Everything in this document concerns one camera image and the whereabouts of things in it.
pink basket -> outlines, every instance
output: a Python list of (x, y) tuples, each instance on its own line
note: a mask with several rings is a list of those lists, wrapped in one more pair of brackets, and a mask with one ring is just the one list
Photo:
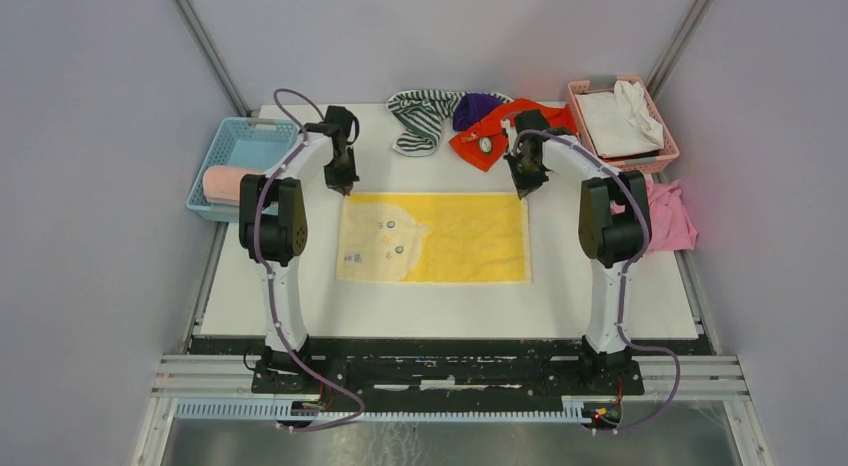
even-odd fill
[[(639, 83), (643, 87), (645, 83), (642, 82), (642, 79), (639, 76), (629, 76), (622, 75), (618, 76), (618, 79), (621, 81), (627, 81), (630, 84)], [(586, 147), (589, 151), (592, 152), (595, 156), (598, 155), (598, 152), (595, 151), (595, 144), (592, 142), (592, 136), (589, 134), (589, 130), (586, 129), (586, 122), (583, 120), (583, 114), (580, 111), (580, 105), (577, 103), (578, 94), (586, 94), (586, 93), (598, 93), (601, 91), (612, 91), (612, 85), (608, 88), (598, 88), (591, 89), (591, 81), (572, 81), (568, 83), (568, 107), (571, 108), (571, 114), (574, 116), (574, 121), (577, 123), (577, 134), (580, 139), (580, 142), (583, 143), (583, 146)], [(625, 160), (615, 160), (604, 158), (604, 161), (607, 163), (621, 168), (624, 171), (633, 171), (638, 170), (642, 171), (645, 174), (653, 174), (659, 173), (666, 166), (668, 166), (674, 158), (680, 156), (680, 150), (677, 149), (677, 144), (674, 143), (674, 140), (671, 138), (671, 134), (668, 132), (668, 128), (665, 125), (665, 122), (662, 120), (660, 113), (657, 111), (657, 107), (654, 105), (654, 100), (651, 99), (651, 96), (645, 94), (645, 99), (648, 102), (648, 110), (651, 113), (651, 117), (659, 121), (660, 124), (663, 125), (663, 149), (660, 151), (658, 156), (654, 156), (651, 158), (636, 158), (636, 159), (625, 159)]]

striped cloth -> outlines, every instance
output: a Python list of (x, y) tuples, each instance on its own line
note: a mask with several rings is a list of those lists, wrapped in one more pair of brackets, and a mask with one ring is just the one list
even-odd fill
[[(392, 145), (405, 156), (429, 156), (436, 151), (442, 136), (442, 121), (453, 116), (465, 92), (417, 89), (397, 93), (386, 107), (406, 131)], [(487, 93), (505, 103), (512, 99), (499, 93)]]

fabric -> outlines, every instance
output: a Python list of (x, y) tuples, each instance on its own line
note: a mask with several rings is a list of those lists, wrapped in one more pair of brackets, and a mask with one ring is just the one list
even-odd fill
[(241, 178), (246, 174), (262, 174), (235, 166), (215, 165), (203, 172), (203, 195), (210, 203), (238, 206)]
[(641, 84), (615, 83), (613, 92), (577, 95), (595, 152), (618, 158), (663, 148), (663, 126), (651, 117)]
[[(698, 231), (683, 205), (679, 181), (671, 184), (647, 181), (647, 188), (652, 235), (647, 252), (695, 249)], [(614, 205), (612, 210), (619, 213), (624, 211), (624, 206)]]
[(516, 99), (511, 103), (498, 106), (481, 121), (467, 131), (457, 134), (450, 140), (454, 151), (477, 169), (488, 171), (506, 152), (509, 144), (509, 131), (504, 131), (502, 120), (508, 120), (514, 133), (514, 117), (523, 111), (538, 109), (551, 127), (565, 128), (569, 132), (577, 131), (577, 125), (569, 108), (551, 108), (529, 99)]
[[(392, 149), (405, 156), (429, 156), (436, 151), (442, 136), (442, 122), (453, 116), (465, 92), (419, 89), (397, 93), (386, 102), (386, 108), (406, 128)], [(501, 101), (511, 98), (498, 93)]]
[(336, 278), (407, 283), (529, 282), (527, 204), (515, 194), (353, 194)]
[(466, 131), (503, 104), (500, 98), (481, 93), (468, 93), (459, 100), (453, 112), (453, 130)]

blue basket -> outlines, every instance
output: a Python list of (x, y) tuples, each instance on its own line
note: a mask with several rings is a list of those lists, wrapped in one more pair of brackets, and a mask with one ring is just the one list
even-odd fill
[(297, 140), (297, 126), (277, 119), (226, 118), (215, 134), (200, 172), (194, 179), (186, 207), (209, 221), (238, 222), (238, 206), (206, 201), (203, 173), (223, 164), (265, 171), (282, 159)]

metal floor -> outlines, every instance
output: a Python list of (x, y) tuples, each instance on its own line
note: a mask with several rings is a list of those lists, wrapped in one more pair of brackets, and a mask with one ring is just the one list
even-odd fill
[[(624, 422), (657, 407), (627, 403)], [(739, 465), (720, 402), (674, 403), (661, 420), (615, 437), (575, 424), (363, 422), (290, 434), (267, 421), (177, 419), (163, 465)]]

